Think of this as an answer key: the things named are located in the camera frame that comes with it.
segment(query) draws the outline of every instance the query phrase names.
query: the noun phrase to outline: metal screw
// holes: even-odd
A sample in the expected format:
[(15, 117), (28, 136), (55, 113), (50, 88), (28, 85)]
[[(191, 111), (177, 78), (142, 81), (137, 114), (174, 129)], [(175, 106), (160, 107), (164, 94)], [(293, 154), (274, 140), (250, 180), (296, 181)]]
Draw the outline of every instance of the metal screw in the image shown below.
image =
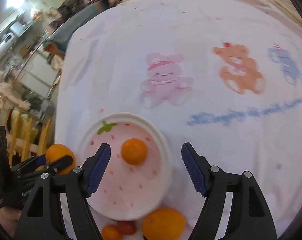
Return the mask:
[(211, 171), (213, 171), (213, 172), (218, 172), (219, 170), (220, 170), (220, 168), (218, 166), (211, 167)]
[(49, 176), (47, 172), (41, 174), (42, 179), (46, 179)]
[(246, 171), (246, 172), (244, 172), (244, 176), (247, 178), (250, 178), (250, 177), (252, 177), (252, 173), (249, 171)]
[(79, 173), (80, 171), (82, 171), (82, 168), (81, 167), (75, 167), (75, 168), (73, 168), (73, 172), (75, 172), (75, 173)]

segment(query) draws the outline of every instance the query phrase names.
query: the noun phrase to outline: orange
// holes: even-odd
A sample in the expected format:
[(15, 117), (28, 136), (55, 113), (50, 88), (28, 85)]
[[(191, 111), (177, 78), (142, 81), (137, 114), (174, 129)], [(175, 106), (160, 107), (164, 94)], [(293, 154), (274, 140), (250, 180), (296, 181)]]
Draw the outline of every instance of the orange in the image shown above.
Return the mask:
[(142, 232), (148, 240), (176, 240), (185, 228), (183, 215), (172, 208), (161, 208), (142, 221)]
[(130, 165), (139, 165), (147, 157), (148, 148), (146, 144), (139, 139), (130, 139), (122, 144), (121, 156), (123, 160)]
[(116, 229), (115, 226), (105, 226), (102, 231), (101, 235), (104, 240), (121, 240), (123, 235)]
[(45, 153), (45, 159), (47, 164), (53, 163), (54, 161), (66, 155), (70, 155), (72, 157), (73, 163), (70, 166), (58, 172), (57, 173), (58, 175), (67, 174), (70, 170), (72, 170), (75, 167), (75, 156), (73, 152), (71, 152), (71, 150), (67, 146), (64, 146), (62, 144), (53, 144), (47, 149)]

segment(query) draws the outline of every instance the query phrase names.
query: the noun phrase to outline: white appliance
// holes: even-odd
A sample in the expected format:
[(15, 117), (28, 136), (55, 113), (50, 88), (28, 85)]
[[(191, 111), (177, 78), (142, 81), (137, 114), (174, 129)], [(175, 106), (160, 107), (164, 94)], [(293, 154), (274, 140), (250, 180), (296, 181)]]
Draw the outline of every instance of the white appliance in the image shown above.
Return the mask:
[(24, 26), (19, 23), (15, 22), (11, 27), (10, 27), (10, 32), (12, 32), (15, 36), (19, 37), (20, 33), (23, 31)]
[(17, 79), (22, 85), (45, 98), (57, 74), (58, 72), (48, 65), (46, 58), (37, 50)]
[(8, 49), (15, 43), (16, 40), (17, 38), (13, 33), (8, 33), (5, 38), (0, 42), (0, 60), (7, 53)]

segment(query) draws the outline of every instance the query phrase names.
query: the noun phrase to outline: cherry tomato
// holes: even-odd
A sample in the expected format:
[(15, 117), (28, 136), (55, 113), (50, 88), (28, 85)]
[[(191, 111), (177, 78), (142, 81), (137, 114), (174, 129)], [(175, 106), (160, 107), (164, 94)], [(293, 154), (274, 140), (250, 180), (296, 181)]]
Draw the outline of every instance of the cherry tomato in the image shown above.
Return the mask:
[(118, 221), (115, 227), (123, 235), (134, 235), (137, 231), (134, 221)]

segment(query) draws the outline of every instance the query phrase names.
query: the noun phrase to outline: white bed sheet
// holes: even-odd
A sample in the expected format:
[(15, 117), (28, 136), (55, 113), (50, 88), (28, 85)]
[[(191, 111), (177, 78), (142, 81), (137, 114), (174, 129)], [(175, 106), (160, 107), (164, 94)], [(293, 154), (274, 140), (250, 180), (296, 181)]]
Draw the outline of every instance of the white bed sheet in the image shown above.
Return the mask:
[[(142, 0), (107, 10), (78, 29), (68, 46), (56, 143), (81, 156), (79, 143), (98, 119), (117, 112), (139, 114), (168, 141), (174, 181), (163, 203), (187, 219), (181, 239), (188, 238), (204, 203), (181, 158), (185, 142), (226, 172), (252, 171), (280, 235), (302, 205), (302, 37), (292, 26), (300, 28), (294, 23), (288, 28), (236, 0)], [(227, 48), (234, 48), (230, 55), (235, 58), (244, 53), (243, 59), (255, 60), (252, 79), (262, 81), (260, 86), (250, 81), (253, 86), (242, 90), (229, 82), (223, 67), (236, 76), (233, 80), (243, 80), (252, 61), (250, 67), (244, 61), (227, 64), (214, 53), (229, 53)], [(287, 65), (275, 62), (281, 58), (271, 60), (270, 55), (282, 57), (280, 52), (296, 63), (296, 78), (285, 72)], [(146, 82), (155, 79), (155, 70), (174, 77)], [(150, 88), (141, 86), (146, 83), (158, 93), (147, 93)], [(228, 195), (217, 239), (224, 236), (230, 205)], [(92, 212), (99, 229), (112, 223)], [(75, 238), (67, 214), (65, 222)], [(125, 239), (141, 239), (141, 232)]]

